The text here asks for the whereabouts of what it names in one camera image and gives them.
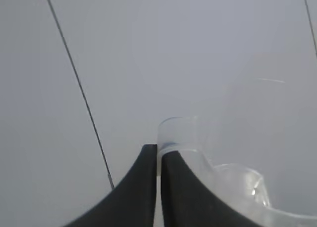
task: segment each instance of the black curved edge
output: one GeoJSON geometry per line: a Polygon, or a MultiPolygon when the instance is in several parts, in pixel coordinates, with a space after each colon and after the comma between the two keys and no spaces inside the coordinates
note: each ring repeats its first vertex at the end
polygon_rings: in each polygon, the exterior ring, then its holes
{"type": "Polygon", "coordinates": [[[161,199],[165,227],[259,227],[210,192],[178,151],[162,158],[161,199]]]}
{"type": "Polygon", "coordinates": [[[144,145],[118,186],[66,227],[152,227],[157,180],[157,146],[144,145]]]}

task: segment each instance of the clear plastic object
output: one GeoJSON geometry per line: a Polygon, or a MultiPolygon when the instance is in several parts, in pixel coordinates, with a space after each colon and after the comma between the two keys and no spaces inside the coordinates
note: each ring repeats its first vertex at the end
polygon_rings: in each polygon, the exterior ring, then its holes
{"type": "Polygon", "coordinates": [[[281,147],[280,151],[274,151],[277,147],[273,142],[273,147],[267,149],[262,145],[247,147],[253,143],[251,138],[241,135],[246,131],[239,133],[241,136],[238,139],[238,131],[228,131],[234,125],[233,122],[226,124],[223,121],[220,132],[215,136],[210,134],[214,129],[210,129],[211,124],[203,117],[169,118],[158,129],[158,163],[166,153],[179,151],[212,193],[261,226],[317,227],[317,189],[307,187],[315,183],[315,175],[304,176],[305,168],[300,173],[298,165],[294,163],[296,158],[292,159],[294,157],[289,154],[284,154],[284,159],[278,155],[280,159],[276,160],[278,152],[287,151],[286,146],[281,147]],[[270,155],[266,152],[271,152],[271,159],[268,159],[270,155]]]}

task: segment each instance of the panel seam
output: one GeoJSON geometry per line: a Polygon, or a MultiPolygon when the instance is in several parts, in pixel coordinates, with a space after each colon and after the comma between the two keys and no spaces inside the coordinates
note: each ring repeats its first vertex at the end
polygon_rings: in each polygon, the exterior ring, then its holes
{"type": "Polygon", "coordinates": [[[312,37],[313,37],[314,48],[315,48],[315,55],[316,55],[316,58],[317,58],[316,38],[315,38],[314,29],[313,29],[311,13],[310,13],[310,11],[309,11],[309,7],[308,7],[308,2],[307,2],[307,0],[304,0],[304,3],[305,3],[305,7],[306,7],[307,16],[308,16],[309,27],[310,27],[310,29],[311,29],[311,34],[312,34],[312,37]]]}
{"type": "Polygon", "coordinates": [[[49,5],[50,11],[51,11],[51,13],[52,13],[52,15],[53,15],[55,24],[56,24],[56,26],[57,26],[59,35],[60,35],[61,40],[62,40],[62,43],[63,43],[63,45],[64,45],[64,47],[65,47],[65,50],[66,50],[68,59],[69,59],[69,61],[70,61],[71,67],[72,67],[72,69],[73,69],[73,72],[74,72],[74,74],[75,74],[77,83],[78,83],[78,85],[79,85],[80,92],[81,92],[81,94],[82,94],[82,96],[83,96],[83,99],[84,99],[84,101],[85,101],[86,108],[87,108],[87,112],[88,112],[88,114],[89,114],[91,123],[92,123],[92,125],[93,125],[94,132],[95,132],[95,135],[96,135],[98,144],[99,144],[99,148],[100,148],[100,151],[101,151],[101,153],[102,153],[102,156],[103,156],[103,159],[104,159],[104,162],[105,162],[105,165],[106,165],[107,176],[108,176],[108,179],[109,179],[111,188],[112,188],[112,190],[113,190],[113,189],[114,189],[113,180],[112,180],[112,176],[111,176],[111,173],[110,173],[110,170],[109,170],[108,163],[107,163],[107,161],[106,161],[105,152],[104,152],[104,149],[103,149],[103,146],[102,146],[100,137],[99,137],[99,133],[98,133],[98,130],[97,130],[97,127],[96,127],[96,124],[95,124],[93,115],[92,115],[92,113],[91,113],[91,110],[90,110],[90,107],[89,107],[89,104],[88,104],[88,101],[87,101],[87,98],[86,98],[86,94],[85,94],[85,92],[84,92],[84,89],[83,89],[82,83],[81,83],[81,81],[80,81],[80,78],[79,78],[77,69],[76,69],[76,67],[75,67],[74,60],[73,60],[73,58],[72,58],[72,56],[71,56],[69,47],[68,47],[68,45],[67,45],[67,42],[66,42],[64,33],[63,33],[62,29],[61,29],[59,20],[58,20],[58,18],[57,18],[56,12],[55,12],[54,7],[53,7],[53,4],[52,4],[52,1],[51,1],[51,0],[47,0],[47,3],[48,3],[48,5],[49,5]]]}

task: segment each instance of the transparent plastic cup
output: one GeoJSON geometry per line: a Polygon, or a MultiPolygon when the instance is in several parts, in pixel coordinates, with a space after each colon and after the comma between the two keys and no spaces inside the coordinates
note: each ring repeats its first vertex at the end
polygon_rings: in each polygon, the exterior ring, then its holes
{"type": "Polygon", "coordinates": [[[244,80],[212,114],[219,119],[165,120],[159,159],[179,151],[211,192],[261,226],[317,227],[317,110],[293,88],[244,80]]]}

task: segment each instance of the dark line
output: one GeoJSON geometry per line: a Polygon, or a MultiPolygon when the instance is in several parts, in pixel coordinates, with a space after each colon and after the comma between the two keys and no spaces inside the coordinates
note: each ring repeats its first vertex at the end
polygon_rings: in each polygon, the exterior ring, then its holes
{"type": "Polygon", "coordinates": [[[106,169],[107,169],[108,178],[109,178],[109,182],[110,182],[111,188],[114,189],[114,185],[113,185],[111,173],[110,173],[110,170],[109,170],[109,166],[108,166],[108,163],[107,163],[107,161],[106,161],[106,156],[105,156],[105,153],[104,153],[104,149],[103,149],[103,146],[102,146],[102,144],[101,144],[100,137],[99,137],[99,134],[98,134],[98,131],[97,131],[95,122],[94,122],[94,118],[93,118],[93,115],[91,114],[91,110],[90,110],[90,108],[89,108],[89,104],[88,104],[88,101],[87,101],[87,98],[86,98],[84,89],[83,89],[83,87],[82,87],[82,84],[81,84],[81,82],[80,82],[80,79],[79,79],[79,76],[78,76],[78,73],[77,73],[77,70],[76,70],[76,67],[75,67],[73,58],[72,58],[72,56],[71,56],[71,54],[70,54],[68,45],[67,45],[67,43],[66,43],[66,39],[65,39],[64,34],[63,34],[63,31],[62,31],[62,29],[61,29],[61,27],[60,27],[60,24],[59,24],[59,21],[58,21],[58,19],[57,19],[57,15],[56,15],[55,10],[54,10],[54,8],[53,8],[52,2],[51,2],[51,0],[47,0],[47,2],[48,2],[48,4],[49,4],[49,7],[50,7],[50,10],[51,10],[51,12],[52,12],[52,15],[53,15],[54,21],[55,21],[55,23],[56,23],[57,29],[58,29],[59,34],[60,34],[60,36],[61,36],[62,42],[63,42],[63,44],[64,44],[64,47],[65,47],[65,49],[66,49],[66,52],[67,52],[69,61],[70,61],[70,63],[71,63],[71,66],[72,66],[72,68],[73,68],[73,71],[74,71],[74,73],[75,73],[75,76],[76,76],[76,79],[77,79],[77,82],[78,82],[78,85],[79,85],[81,94],[82,94],[82,96],[83,96],[83,98],[84,98],[84,101],[85,101],[85,104],[86,104],[86,107],[87,107],[87,111],[88,111],[90,120],[91,120],[91,122],[92,122],[92,124],[93,124],[94,131],[95,131],[95,134],[96,134],[96,137],[97,137],[97,140],[98,140],[98,144],[99,144],[99,147],[100,147],[100,150],[101,150],[101,153],[102,153],[102,155],[103,155],[104,162],[105,162],[105,165],[106,165],[106,169]]]}
{"type": "Polygon", "coordinates": [[[312,37],[313,37],[313,42],[314,42],[314,47],[315,47],[315,54],[316,54],[316,57],[317,57],[317,46],[316,46],[316,39],[315,39],[315,34],[314,34],[314,29],[313,29],[313,24],[312,24],[311,13],[309,12],[309,7],[308,7],[307,0],[304,0],[304,1],[305,1],[306,11],[307,11],[307,16],[308,16],[309,26],[311,28],[311,33],[312,33],[312,37]]]}

